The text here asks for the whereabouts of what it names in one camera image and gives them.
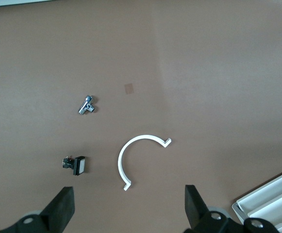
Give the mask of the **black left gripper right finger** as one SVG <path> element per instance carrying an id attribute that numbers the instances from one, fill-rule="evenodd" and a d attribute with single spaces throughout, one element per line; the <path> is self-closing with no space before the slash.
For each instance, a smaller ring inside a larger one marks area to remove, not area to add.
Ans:
<path id="1" fill-rule="evenodd" d="M 185 212 L 190 224 L 186 233 L 277 233 L 276 227 L 261 218 L 236 223 L 219 211 L 210 211 L 194 185 L 185 186 Z"/>

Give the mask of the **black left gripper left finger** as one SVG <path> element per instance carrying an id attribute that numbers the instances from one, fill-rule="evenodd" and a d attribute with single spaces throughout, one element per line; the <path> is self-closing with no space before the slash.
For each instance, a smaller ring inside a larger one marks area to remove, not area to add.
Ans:
<path id="1" fill-rule="evenodd" d="M 74 213 L 74 189 L 64 187 L 41 213 L 27 215 L 0 233 L 62 233 Z"/>

